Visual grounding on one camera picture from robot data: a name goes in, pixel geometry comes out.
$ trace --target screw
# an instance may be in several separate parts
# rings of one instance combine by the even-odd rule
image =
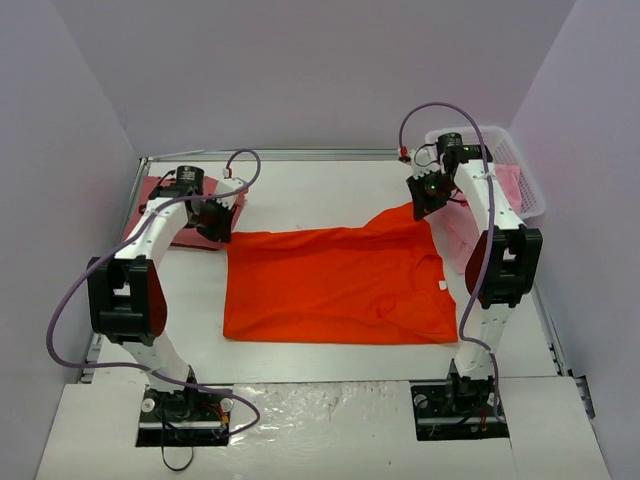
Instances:
[[[427,397],[421,393],[413,397],[413,404],[417,407],[420,403],[424,402]]]
[[[142,401],[142,411],[144,413],[151,413],[151,412],[153,412],[154,408],[156,408],[156,402],[154,402],[153,399],[145,398]]]
[[[220,400],[220,408],[224,413],[229,413],[231,410],[233,410],[233,400],[231,400],[230,398],[223,398],[222,400]]]

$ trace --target white enclosure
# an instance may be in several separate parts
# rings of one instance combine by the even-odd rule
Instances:
[[[76,381],[49,360],[46,324],[119,237],[137,156],[395,148],[403,115],[441,100],[508,128],[540,185],[537,287],[589,381],[609,472],[637,477],[638,25],[634,0],[0,2],[0,476],[35,476]],[[407,142],[452,126],[428,110]],[[84,358],[89,332],[78,295],[61,354]],[[80,397],[65,396],[69,418]]]
[[[137,153],[395,146],[416,102],[508,127],[574,0],[54,0]],[[413,142],[458,125],[440,110]]]
[[[345,161],[344,154],[337,161],[313,161],[305,154],[297,161],[264,156],[268,160],[251,186],[238,231],[357,226],[407,201],[398,178],[408,168],[396,161]],[[173,161],[197,162],[208,175],[222,167],[194,156],[171,160],[152,162],[150,173],[175,168]],[[253,162],[233,167],[241,178],[254,169]],[[367,182],[354,187],[361,172],[367,172]],[[452,269],[446,231],[438,222],[437,214],[430,218],[433,240],[447,288],[461,307],[468,292]],[[200,381],[232,385],[256,402],[262,418],[225,448],[196,449],[181,478],[215,472],[234,480],[414,480],[427,471],[444,479],[609,478],[574,380],[556,374],[530,295],[509,319],[498,351],[509,438],[418,442],[406,379],[443,378],[454,346],[226,340],[221,312],[226,260],[224,251],[172,248],[166,253],[159,276],[169,306],[167,334]],[[472,316],[481,315],[477,307]],[[100,351],[102,361],[131,358],[108,342]],[[103,369],[89,385],[68,385],[37,480],[84,479],[87,465],[95,479],[175,478],[157,448],[133,446],[146,381],[136,370]],[[236,402],[232,422],[244,424],[251,415]],[[184,448],[171,450],[176,461],[188,454]]]

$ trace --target orange shirt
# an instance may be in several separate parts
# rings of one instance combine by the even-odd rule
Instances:
[[[411,204],[362,228],[234,233],[224,336],[252,342],[457,341],[456,307]]]

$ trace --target wire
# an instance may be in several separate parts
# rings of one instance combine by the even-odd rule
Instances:
[[[167,173],[165,173],[162,178],[160,178],[160,180],[158,180],[158,183],[156,184],[156,187],[159,187],[160,185],[162,185],[162,182],[164,182],[167,177],[173,175],[174,173],[176,173],[175,170],[169,170]]]
[[[462,420],[460,420],[458,423],[456,423],[456,425],[464,425],[465,423],[467,423],[471,417],[473,417],[476,413],[478,413],[478,410],[483,409],[483,405],[485,405],[486,403],[487,403],[487,399],[484,398],[482,395],[480,395],[480,400],[478,400],[478,403],[474,405],[473,408],[471,408],[470,410],[467,410],[466,412],[464,412],[465,417]]]
[[[435,143],[425,143],[418,150],[416,150],[416,153],[413,154],[413,163],[415,163],[417,166],[422,167],[422,168],[428,167],[429,165],[432,165],[434,163],[440,163],[438,160],[432,160],[429,163],[427,163],[426,165],[421,165],[417,161],[418,153],[420,153],[420,150],[422,150],[423,148],[426,148],[426,147],[433,147],[434,145],[435,145]]]
[[[486,432],[487,430],[487,411],[483,408],[480,414],[480,430]]]
[[[207,403],[202,403],[201,404],[202,408],[205,408],[207,410],[209,410],[210,412],[213,412],[216,414],[216,417],[218,417],[218,420],[220,421],[220,430],[224,430],[227,426],[227,423],[223,420],[222,415],[220,414],[220,412],[218,411],[218,409],[216,407],[214,407],[213,405],[209,405]]]
[[[451,103],[447,103],[447,102],[423,103],[422,105],[418,105],[409,113],[407,113],[404,119],[402,120],[402,123],[400,124],[400,129],[398,131],[398,143],[399,143],[400,150],[401,151],[406,150],[406,147],[404,146],[403,135],[404,135],[404,127],[407,124],[407,121],[414,113],[427,107],[450,108],[460,113],[463,117],[465,117],[469,121],[469,123],[473,127],[473,130],[476,132],[476,135],[478,136],[478,141],[480,142],[480,151],[482,152],[482,165],[484,167],[484,172],[488,174],[489,160],[487,159],[487,152],[485,149],[484,138],[482,136],[482,132],[480,131],[480,127],[478,127],[478,124],[476,123],[476,121],[473,118],[471,118],[471,116],[467,112],[465,112],[460,107],[453,105]],[[487,226],[487,244],[484,250],[484,257],[482,259],[482,266],[480,267],[480,273],[478,274],[478,278],[476,279],[476,284],[473,287],[473,291],[471,292],[471,296],[469,297],[467,306],[465,307],[464,312],[462,313],[462,317],[460,318],[460,325],[458,327],[458,336],[460,337],[460,340],[464,342],[469,342],[469,343],[474,343],[476,345],[479,345],[480,347],[484,348],[489,354],[489,358],[491,359],[491,364],[493,365],[493,375],[494,375],[493,415],[496,417],[496,420],[498,420],[500,423],[506,423],[506,420],[500,416],[500,412],[498,410],[498,404],[500,403],[500,378],[499,378],[499,369],[498,369],[498,362],[496,360],[496,356],[491,351],[491,347],[487,343],[483,342],[478,338],[468,337],[464,333],[464,327],[466,326],[467,321],[469,320],[471,309],[473,308],[473,305],[475,304],[475,301],[478,299],[478,295],[480,294],[480,287],[482,287],[482,282],[484,282],[484,277],[487,273],[487,267],[489,266],[489,259],[491,258],[491,246],[493,244],[493,231],[494,231],[494,225],[495,225],[495,219],[496,219],[496,205],[495,205],[495,199],[493,198],[493,181],[491,180],[491,176],[487,175],[486,179],[487,179],[487,187],[489,191],[488,192],[489,193],[489,224]]]
[[[451,198],[449,198],[449,201],[454,202],[454,203],[459,203],[460,205],[469,205],[469,202],[467,202],[466,199],[465,200],[460,200],[460,199],[457,199],[457,198],[453,198],[459,193],[462,193],[462,192],[460,191],[460,189],[458,187],[456,187],[456,191],[455,191],[455,193],[453,195],[451,195]]]
[[[219,395],[221,397],[231,398],[233,400],[239,401],[240,403],[243,403],[244,405],[249,407],[251,409],[251,411],[253,411],[253,413],[255,414],[255,419],[253,419],[251,422],[249,422],[248,424],[246,424],[246,425],[244,425],[242,427],[236,428],[232,432],[226,433],[224,435],[225,437],[230,437],[232,435],[236,435],[238,433],[244,432],[245,430],[250,429],[251,427],[253,427],[254,425],[256,425],[260,421],[260,411],[249,400],[246,400],[245,398],[240,397],[239,395],[236,395],[236,394],[231,393],[231,392],[226,391],[226,390],[219,390],[219,389],[207,387],[206,385],[201,385],[199,383],[183,382],[182,380],[177,380],[175,378],[170,378],[170,377],[167,377],[165,375],[162,375],[161,373],[158,373],[155,370],[152,370],[150,367],[148,367],[146,365],[139,365],[137,363],[132,363],[132,362],[105,362],[105,363],[77,363],[77,362],[70,362],[70,361],[65,360],[64,358],[62,358],[58,354],[58,352],[56,351],[55,346],[53,344],[53,334],[55,332],[56,325],[58,324],[58,321],[60,320],[60,316],[62,315],[62,312],[64,311],[64,308],[67,306],[67,304],[69,303],[69,300],[71,300],[71,297],[73,297],[73,294],[76,293],[78,288],[80,288],[80,286],[87,280],[87,278],[89,278],[89,276],[91,276],[91,274],[93,272],[95,272],[101,265],[103,265],[105,262],[110,260],[120,250],[122,250],[123,248],[131,245],[133,242],[138,240],[140,238],[140,236],[142,235],[142,233],[147,228],[149,228],[149,226],[153,223],[153,221],[155,220],[156,216],[159,215],[159,212],[162,212],[167,207],[169,207],[171,205],[175,205],[176,203],[180,203],[180,202],[186,202],[186,201],[190,201],[190,200],[211,200],[211,199],[225,198],[225,197],[230,197],[230,196],[233,196],[233,195],[237,195],[239,193],[244,192],[251,185],[253,185],[255,183],[255,181],[258,179],[258,176],[260,175],[260,171],[262,169],[262,161],[260,159],[260,156],[254,150],[244,149],[244,148],[235,151],[233,153],[233,155],[231,155],[231,158],[229,159],[229,161],[232,161],[234,158],[236,158],[238,155],[240,155],[242,153],[250,153],[256,159],[256,172],[254,173],[254,175],[251,178],[251,180],[249,180],[247,183],[245,183],[241,187],[239,187],[239,188],[237,188],[237,189],[235,189],[235,190],[233,190],[231,192],[228,192],[228,193],[213,194],[213,195],[193,195],[193,196],[188,196],[188,197],[177,197],[177,198],[172,198],[172,199],[166,201],[165,203],[163,203],[162,205],[160,205],[155,211],[153,211],[151,213],[151,215],[149,215],[149,218],[147,218],[147,220],[142,224],[142,226],[138,229],[138,231],[136,233],[134,233],[127,240],[125,240],[124,242],[122,242],[119,245],[115,246],[109,252],[107,252],[105,255],[100,257],[98,259],[98,261],[96,261],[89,268],[87,268],[87,270],[84,271],[80,275],[80,277],[78,277],[78,279],[75,282],[73,282],[73,284],[71,285],[71,287],[69,288],[67,293],[65,293],[64,296],[62,297],[62,300],[60,300],[60,303],[58,304],[58,306],[56,307],[56,309],[53,312],[53,315],[51,316],[51,320],[49,321],[49,326],[47,327],[47,337],[46,337],[47,352],[49,353],[49,356],[53,359],[54,362],[56,362],[58,365],[61,365],[63,367],[66,367],[66,368],[80,368],[80,369],[83,369],[83,368],[123,368],[123,367],[135,368],[137,370],[142,370],[143,372],[146,372],[149,375],[153,375],[154,377],[159,378],[160,380],[163,380],[163,381],[165,381],[167,383],[171,383],[173,385],[178,385],[178,386],[185,387],[185,388],[192,388],[194,390],[200,390],[200,391],[203,391],[203,392],[212,393],[214,395]]]
[[[237,155],[231,155],[231,157],[229,157],[229,160],[227,160],[227,163],[224,166],[224,178],[229,178],[231,177],[232,173],[231,173],[231,164],[233,163],[233,161],[236,159]]]
[[[163,399],[162,402],[160,402],[160,411],[162,412],[162,414],[161,414],[162,417],[160,419],[160,423],[161,423],[161,427],[160,427],[160,452],[162,453],[162,463],[164,463],[164,466],[167,467],[172,472],[176,472],[176,473],[184,472],[193,463],[193,456],[194,456],[193,445],[189,445],[191,447],[191,457],[189,458],[189,461],[185,465],[183,465],[182,467],[172,467],[171,465],[169,465],[167,463],[167,459],[166,459],[165,454],[164,454],[164,431],[165,431],[165,428],[168,426],[172,430],[178,431],[179,429],[177,427],[175,427],[174,425],[171,425],[169,422],[167,422],[167,420],[165,418],[164,399]]]
[[[160,178],[160,180],[158,180],[158,183],[156,183],[156,186],[154,187],[154,190],[158,187],[160,187],[162,185],[162,182],[164,182],[167,177],[173,175],[174,173],[176,173],[175,170],[169,170],[167,173],[165,173],[162,178]],[[144,211],[147,209],[147,204],[146,203],[141,203],[140,206],[138,207],[138,213],[139,214],[143,214]]]

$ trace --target white wall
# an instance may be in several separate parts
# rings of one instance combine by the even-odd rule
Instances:
[[[640,3],[579,0],[510,132],[549,207],[537,282],[615,478],[640,472]]]
[[[117,238],[137,162],[49,0],[0,2],[0,477],[35,476],[63,384],[45,330],[88,259]],[[86,293],[56,342],[81,360]]]
[[[507,127],[574,0],[54,0],[139,154],[396,146],[414,105]],[[464,123],[432,110],[410,127]]]

